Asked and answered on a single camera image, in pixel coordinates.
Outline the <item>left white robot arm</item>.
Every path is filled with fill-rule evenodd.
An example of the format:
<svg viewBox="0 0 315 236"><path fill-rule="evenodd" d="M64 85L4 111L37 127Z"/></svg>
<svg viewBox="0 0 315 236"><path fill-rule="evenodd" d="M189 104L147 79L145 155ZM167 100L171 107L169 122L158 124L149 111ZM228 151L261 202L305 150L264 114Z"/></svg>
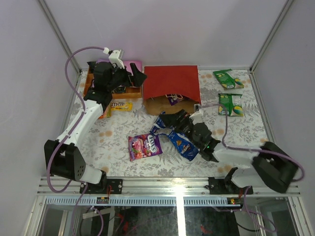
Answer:
<svg viewBox="0 0 315 236"><path fill-rule="evenodd" d="M47 177L57 175L86 182L95 193L102 194L108 187L106 174L86 164L81 146L96 120L111 106L113 92L122 87L140 88L147 76L142 71L142 63L137 60L128 61L122 68L116 62L103 60L92 68L93 77L86 93L79 95L82 108L61 135L45 143L44 153Z"/></svg>

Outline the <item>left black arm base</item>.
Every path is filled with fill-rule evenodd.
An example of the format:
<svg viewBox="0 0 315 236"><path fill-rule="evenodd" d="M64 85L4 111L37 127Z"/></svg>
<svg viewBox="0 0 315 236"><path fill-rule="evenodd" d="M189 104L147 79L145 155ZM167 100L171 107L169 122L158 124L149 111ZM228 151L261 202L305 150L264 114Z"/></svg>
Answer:
<svg viewBox="0 0 315 236"><path fill-rule="evenodd" d="M99 184L88 183L85 194L99 194L99 195L115 195L122 194L123 179L107 178L102 179Z"/></svg>

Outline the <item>red paper bag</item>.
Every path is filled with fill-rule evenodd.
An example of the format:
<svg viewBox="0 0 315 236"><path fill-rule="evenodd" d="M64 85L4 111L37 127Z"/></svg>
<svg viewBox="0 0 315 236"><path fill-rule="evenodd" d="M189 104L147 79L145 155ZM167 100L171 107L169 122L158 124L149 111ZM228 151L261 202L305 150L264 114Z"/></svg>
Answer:
<svg viewBox="0 0 315 236"><path fill-rule="evenodd" d="M201 103L196 65L146 66L144 73L147 79L143 85L143 105L148 114L158 116L163 111L174 114L182 109L191 114L194 105ZM171 105L168 94L187 99Z"/></svg>

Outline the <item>yellow chocolate candy packet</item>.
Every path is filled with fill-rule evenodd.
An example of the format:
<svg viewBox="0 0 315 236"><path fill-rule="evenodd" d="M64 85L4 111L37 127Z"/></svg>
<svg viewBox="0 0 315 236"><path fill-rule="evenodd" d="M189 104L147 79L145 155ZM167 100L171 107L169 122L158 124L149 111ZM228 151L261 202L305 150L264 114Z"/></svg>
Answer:
<svg viewBox="0 0 315 236"><path fill-rule="evenodd" d="M113 111L131 111L133 104L131 102L112 102L111 110Z"/></svg>

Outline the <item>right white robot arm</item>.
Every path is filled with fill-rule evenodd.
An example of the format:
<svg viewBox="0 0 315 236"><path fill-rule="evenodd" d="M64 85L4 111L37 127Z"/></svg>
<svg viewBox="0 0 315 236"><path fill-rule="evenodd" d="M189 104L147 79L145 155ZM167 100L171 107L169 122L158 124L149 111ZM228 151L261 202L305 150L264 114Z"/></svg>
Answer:
<svg viewBox="0 0 315 236"><path fill-rule="evenodd" d="M243 169L235 168L226 176L224 187L228 193L235 194L252 185L265 185L278 193L287 192L299 168L293 159L272 142L259 147L228 146L213 138L202 117L202 111L190 115L185 110L159 115L165 127L184 134L204 160L245 166Z"/></svg>

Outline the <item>green snack packet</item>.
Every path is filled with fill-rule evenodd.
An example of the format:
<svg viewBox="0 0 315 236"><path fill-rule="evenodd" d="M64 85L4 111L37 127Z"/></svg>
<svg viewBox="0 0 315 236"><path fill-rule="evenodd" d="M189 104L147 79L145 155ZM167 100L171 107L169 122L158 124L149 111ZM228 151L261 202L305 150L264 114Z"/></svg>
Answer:
<svg viewBox="0 0 315 236"><path fill-rule="evenodd" d="M229 117L243 117L242 95L235 93L219 93L218 114Z"/></svg>
<svg viewBox="0 0 315 236"><path fill-rule="evenodd" d="M213 75L225 89L243 89L245 86L239 78L232 77L229 72L232 69L214 71Z"/></svg>

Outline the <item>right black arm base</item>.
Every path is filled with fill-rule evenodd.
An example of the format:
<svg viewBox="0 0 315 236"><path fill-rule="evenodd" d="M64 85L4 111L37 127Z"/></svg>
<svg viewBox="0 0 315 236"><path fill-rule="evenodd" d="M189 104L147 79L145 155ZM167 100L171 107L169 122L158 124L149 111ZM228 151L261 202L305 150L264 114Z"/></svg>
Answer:
<svg viewBox="0 0 315 236"><path fill-rule="evenodd" d="M245 192L248 186L243 188L238 187L232 182L232 176L236 169L231 171L224 178L209 177L208 188L212 195L238 195L241 192Z"/></svg>

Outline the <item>purple candy packet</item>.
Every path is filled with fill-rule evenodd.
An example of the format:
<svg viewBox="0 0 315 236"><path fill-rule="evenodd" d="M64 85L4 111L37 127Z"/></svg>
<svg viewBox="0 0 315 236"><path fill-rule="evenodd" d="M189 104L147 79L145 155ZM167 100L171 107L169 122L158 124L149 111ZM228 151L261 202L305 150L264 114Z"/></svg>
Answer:
<svg viewBox="0 0 315 236"><path fill-rule="evenodd" d="M159 137L153 134L128 136L130 161L162 154Z"/></svg>

